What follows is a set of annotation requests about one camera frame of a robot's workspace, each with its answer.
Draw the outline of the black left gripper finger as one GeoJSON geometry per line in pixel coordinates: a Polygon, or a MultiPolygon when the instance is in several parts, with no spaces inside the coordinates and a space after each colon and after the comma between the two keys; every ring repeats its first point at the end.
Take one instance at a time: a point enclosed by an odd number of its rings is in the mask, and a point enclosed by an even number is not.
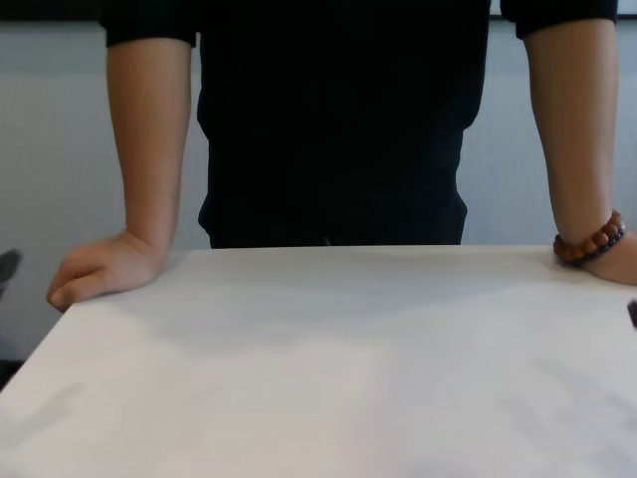
{"type": "Polygon", "coordinates": [[[23,255],[18,249],[8,250],[0,255],[0,297],[2,297],[14,278],[23,255]]]}

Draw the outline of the person's left hand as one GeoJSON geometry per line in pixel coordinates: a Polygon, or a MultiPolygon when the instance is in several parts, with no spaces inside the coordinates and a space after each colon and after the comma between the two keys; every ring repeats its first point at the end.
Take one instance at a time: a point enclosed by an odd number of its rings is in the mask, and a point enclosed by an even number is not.
{"type": "Polygon", "coordinates": [[[594,277],[615,284],[637,285],[637,240],[627,232],[607,253],[588,262],[584,270],[594,277]]]}

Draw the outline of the person's right hand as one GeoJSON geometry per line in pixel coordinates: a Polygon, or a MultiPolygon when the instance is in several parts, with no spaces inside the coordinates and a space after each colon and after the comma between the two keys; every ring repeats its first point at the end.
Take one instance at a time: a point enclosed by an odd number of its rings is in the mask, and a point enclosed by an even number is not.
{"type": "Polygon", "coordinates": [[[74,304],[146,286],[162,272],[169,247],[127,230],[77,247],[62,260],[47,300],[63,313],[74,304]]]}

